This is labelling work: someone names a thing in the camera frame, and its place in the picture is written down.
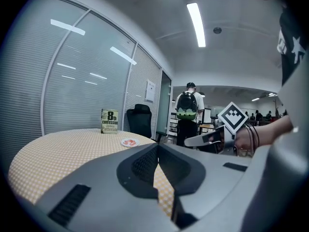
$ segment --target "black pants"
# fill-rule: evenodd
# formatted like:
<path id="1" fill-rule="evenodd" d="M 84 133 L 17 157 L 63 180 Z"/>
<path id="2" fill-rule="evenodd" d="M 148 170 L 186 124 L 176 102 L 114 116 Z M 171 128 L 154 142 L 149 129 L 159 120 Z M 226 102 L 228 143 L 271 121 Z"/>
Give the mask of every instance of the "black pants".
<path id="1" fill-rule="evenodd" d="M 178 121 L 177 145 L 184 146 L 184 140 L 197 135 L 197 124 L 191 120 L 182 119 Z"/>

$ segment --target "yellow patterned tablecloth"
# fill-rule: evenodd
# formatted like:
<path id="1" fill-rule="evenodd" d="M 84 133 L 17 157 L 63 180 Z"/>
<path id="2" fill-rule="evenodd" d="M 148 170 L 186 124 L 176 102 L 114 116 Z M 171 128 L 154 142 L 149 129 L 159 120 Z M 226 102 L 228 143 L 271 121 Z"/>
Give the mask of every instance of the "yellow patterned tablecloth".
<path id="1" fill-rule="evenodd" d="M 9 169 L 9 183 L 14 192 L 33 204 L 55 183 L 84 163 L 128 149 L 124 138 L 136 138 L 140 145 L 149 138 L 125 131 L 101 134 L 100 129 L 66 130 L 40 137 L 23 147 Z M 174 189 L 158 165 L 154 187 L 159 191 L 159 205 L 170 217 Z"/>

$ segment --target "black office chair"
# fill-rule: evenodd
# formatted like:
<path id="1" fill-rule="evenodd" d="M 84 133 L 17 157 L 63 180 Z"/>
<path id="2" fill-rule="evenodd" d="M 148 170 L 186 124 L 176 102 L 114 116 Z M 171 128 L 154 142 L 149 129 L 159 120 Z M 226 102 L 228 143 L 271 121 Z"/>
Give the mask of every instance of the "black office chair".
<path id="1" fill-rule="evenodd" d="M 149 106 L 143 104 L 135 104 L 134 109 L 128 109 L 126 111 L 127 120 L 130 126 L 130 132 L 142 135 L 144 137 L 151 138 L 151 116 Z M 167 134 L 161 131 L 157 131 L 159 134 L 158 140 L 160 142 L 162 136 Z"/>

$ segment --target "small plate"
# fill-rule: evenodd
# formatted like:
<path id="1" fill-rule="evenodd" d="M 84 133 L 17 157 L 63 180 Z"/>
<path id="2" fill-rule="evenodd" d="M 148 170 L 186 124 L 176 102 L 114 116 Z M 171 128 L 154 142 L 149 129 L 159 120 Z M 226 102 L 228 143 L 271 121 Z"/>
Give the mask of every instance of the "small plate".
<path id="1" fill-rule="evenodd" d="M 125 138 L 121 140 L 121 144 L 125 147 L 135 147 L 138 146 L 140 142 L 136 138 Z"/>

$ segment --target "doorway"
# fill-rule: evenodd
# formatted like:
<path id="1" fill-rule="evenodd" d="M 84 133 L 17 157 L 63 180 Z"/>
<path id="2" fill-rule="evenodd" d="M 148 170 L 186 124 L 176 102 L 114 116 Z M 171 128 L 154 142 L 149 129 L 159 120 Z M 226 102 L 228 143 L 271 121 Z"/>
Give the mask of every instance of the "doorway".
<path id="1" fill-rule="evenodd" d="M 164 133 L 167 133 L 168 128 L 170 87 L 171 87 L 171 80 L 164 72 L 162 72 L 156 131 Z"/>

